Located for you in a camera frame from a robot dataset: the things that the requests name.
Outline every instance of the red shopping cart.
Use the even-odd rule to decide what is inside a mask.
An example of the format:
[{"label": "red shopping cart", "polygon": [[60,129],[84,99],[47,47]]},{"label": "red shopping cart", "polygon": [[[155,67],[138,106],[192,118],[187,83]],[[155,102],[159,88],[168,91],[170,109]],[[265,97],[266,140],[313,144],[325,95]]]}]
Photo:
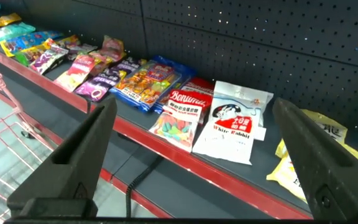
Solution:
[{"label": "red shopping cart", "polygon": [[[34,171],[34,167],[32,167],[25,158],[23,158],[23,156],[21,156],[19,153],[17,153],[10,145],[7,141],[5,141],[3,139],[3,133],[5,132],[10,132],[11,134],[14,135],[14,137],[17,138],[17,141],[24,147],[24,149],[27,150],[27,152],[33,156],[35,158],[35,160],[39,161],[39,164],[42,162],[41,158],[34,152],[34,150],[32,150],[28,144],[25,143],[25,141],[23,141],[19,134],[17,134],[15,130],[19,129],[22,130],[21,134],[29,139],[36,139],[39,142],[42,143],[42,145],[44,145],[47,149],[49,149],[50,151],[53,150],[53,147],[48,143],[48,141],[46,141],[41,134],[39,134],[35,128],[33,126],[30,125],[29,122],[26,121],[25,117],[23,116],[23,107],[21,106],[21,104],[18,102],[18,100],[12,95],[12,93],[6,88],[6,84],[4,83],[3,79],[2,79],[2,75],[0,74],[0,94],[4,94],[6,95],[11,101],[12,101],[12,105],[13,109],[12,112],[9,113],[7,116],[0,118],[0,142],[3,143],[5,145],[5,147],[14,155],[16,156],[23,164],[25,164],[26,167],[28,167],[30,170]],[[8,122],[8,118],[11,118],[13,116],[16,116],[18,119],[18,121],[10,123]],[[10,189],[11,192],[13,192],[15,190],[15,188],[8,184],[5,180],[3,180],[2,178],[0,178],[0,183],[7,189]],[[2,201],[6,201],[7,195],[3,195],[0,193],[0,199]],[[3,213],[0,213],[0,220],[5,220],[6,218],[9,217],[9,210],[6,210]]]}]

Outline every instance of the pegboard wall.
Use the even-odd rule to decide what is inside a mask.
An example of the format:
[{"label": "pegboard wall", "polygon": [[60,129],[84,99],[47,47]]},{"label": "pegboard wall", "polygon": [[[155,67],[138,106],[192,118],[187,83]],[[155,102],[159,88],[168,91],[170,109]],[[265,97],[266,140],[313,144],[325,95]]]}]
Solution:
[{"label": "pegboard wall", "polygon": [[358,130],[358,1],[10,0],[50,29],[267,90]]}]

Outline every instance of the shopping cart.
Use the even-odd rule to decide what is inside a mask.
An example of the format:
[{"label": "shopping cart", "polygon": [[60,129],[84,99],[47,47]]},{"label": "shopping cart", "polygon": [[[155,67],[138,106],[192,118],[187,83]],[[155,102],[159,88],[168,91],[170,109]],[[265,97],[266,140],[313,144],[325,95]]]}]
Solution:
[{"label": "shopping cart", "polygon": [[[39,134],[33,126],[30,125],[29,122],[26,121],[25,117],[23,116],[23,107],[18,102],[18,100],[12,95],[12,93],[6,88],[6,84],[4,83],[2,79],[2,75],[0,74],[0,94],[7,96],[11,101],[11,106],[13,106],[12,111],[5,117],[0,118],[0,142],[5,145],[6,149],[14,155],[16,158],[19,159],[21,163],[23,163],[29,170],[29,172],[34,171],[36,167],[30,165],[28,162],[28,158],[26,159],[23,154],[20,155],[18,152],[16,152],[10,145],[9,142],[3,139],[3,136],[6,135],[7,132],[10,134],[13,134],[13,136],[17,139],[16,142],[19,142],[19,144],[24,147],[24,150],[26,150],[30,156],[32,156],[33,159],[38,161],[38,165],[42,162],[42,159],[40,156],[37,155],[37,153],[32,150],[28,144],[25,143],[23,138],[20,137],[20,134],[17,134],[17,132],[21,132],[21,134],[29,139],[36,139],[39,142],[41,142],[42,145],[44,145],[49,151],[53,150],[53,147],[51,144],[46,141],[41,134]],[[9,122],[12,121],[12,117],[16,117],[16,122]],[[8,189],[8,191],[13,192],[15,190],[15,187],[13,187],[11,184],[8,184],[5,180],[0,177],[0,184],[5,189]],[[0,193],[0,201],[5,202],[8,195],[3,195]],[[2,213],[0,213],[0,220],[3,221],[5,219],[9,218],[9,210],[6,210]]]}]

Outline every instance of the purple candy bag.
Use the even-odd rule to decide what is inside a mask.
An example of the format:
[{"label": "purple candy bag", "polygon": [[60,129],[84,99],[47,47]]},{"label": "purple candy bag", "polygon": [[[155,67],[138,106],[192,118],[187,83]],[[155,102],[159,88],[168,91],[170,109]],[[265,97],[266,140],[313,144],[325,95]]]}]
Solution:
[{"label": "purple candy bag", "polygon": [[102,97],[126,75],[140,67],[141,61],[136,62],[128,58],[112,68],[106,68],[94,78],[84,82],[75,90],[75,93],[91,101],[99,101]]}]

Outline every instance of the white tile floor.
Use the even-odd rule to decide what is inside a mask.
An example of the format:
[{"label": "white tile floor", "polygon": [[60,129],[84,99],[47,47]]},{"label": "white tile floor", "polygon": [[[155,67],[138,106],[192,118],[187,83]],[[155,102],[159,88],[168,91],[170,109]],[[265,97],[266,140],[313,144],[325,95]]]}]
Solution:
[{"label": "white tile floor", "polygon": [[[11,111],[12,108],[0,100],[0,118],[7,116]],[[13,124],[17,120],[15,116],[12,116],[6,121],[8,124]],[[4,127],[5,125],[1,123],[0,130]],[[20,126],[13,125],[12,130],[34,151],[41,161],[50,154],[50,151],[37,140],[23,137],[20,134],[22,130]],[[12,193],[12,189],[16,188],[31,174],[32,169],[37,168],[40,161],[18,141],[10,130],[2,132],[0,137],[28,163],[28,165],[24,164],[0,140],[0,178],[10,185],[9,187],[0,182],[0,194],[6,198]],[[103,179],[99,179],[94,201],[99,208],[99,217],[124,217],[126,215],[125,195]],[[7,211],[5,200],[0,197],[0,214],[3,214],[5,211]],[[155,217],[136,202],[132,202],[132,215],[134,217]],[[9,212],[2,217],[4,219],[9,218]]]}]

